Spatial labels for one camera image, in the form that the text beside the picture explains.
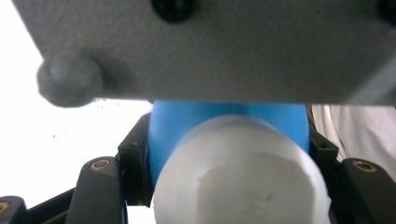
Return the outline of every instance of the brass rivet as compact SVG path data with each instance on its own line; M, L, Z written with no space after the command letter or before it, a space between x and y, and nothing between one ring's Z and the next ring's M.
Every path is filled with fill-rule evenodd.
M0 202L0 214L4 213L9 207L9 204L6 202Z
M105 169L108 165L110 164L109 160L99 160L95 161L93 164L91 164L91 169L93 171L99 171Z
M372 164L365 161L353 161L353 165L363 172L374 173L376 171L376 168Z

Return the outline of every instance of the black mount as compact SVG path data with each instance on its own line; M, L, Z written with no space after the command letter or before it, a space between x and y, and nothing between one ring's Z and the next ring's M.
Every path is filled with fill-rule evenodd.
M143 116L119 146L115 157L88 161L77 186L26 210L22 198L0 198L0 223L128 223L127 205L150 206L153 195ZM394 223L396 184L377 164L360 159L336 160L338 147L310 131L310 156L325 179L332 205L331 223Z

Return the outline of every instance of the white cap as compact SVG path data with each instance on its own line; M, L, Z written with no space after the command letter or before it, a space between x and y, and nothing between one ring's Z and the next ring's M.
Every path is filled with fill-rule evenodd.
M158 224L315 223L328 220L318 167L258 119L221 116L191 130L159 176Z

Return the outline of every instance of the gray panel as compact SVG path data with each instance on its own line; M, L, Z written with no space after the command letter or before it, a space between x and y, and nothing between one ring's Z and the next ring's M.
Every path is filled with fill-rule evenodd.
M169 24L149 0L13 0L43 55L105 71L105 97L396 105L396 29L372 0L197 0Z

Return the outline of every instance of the white background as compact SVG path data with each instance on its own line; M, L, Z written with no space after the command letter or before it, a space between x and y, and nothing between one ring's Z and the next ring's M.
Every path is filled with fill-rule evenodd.
M37 93L42 59L9 0L0 1L0 32L0 196L20 196L30 208L73 188L85 162L115 156L151 104L55 107ZM152 209L128 210L130 223L155 223Z

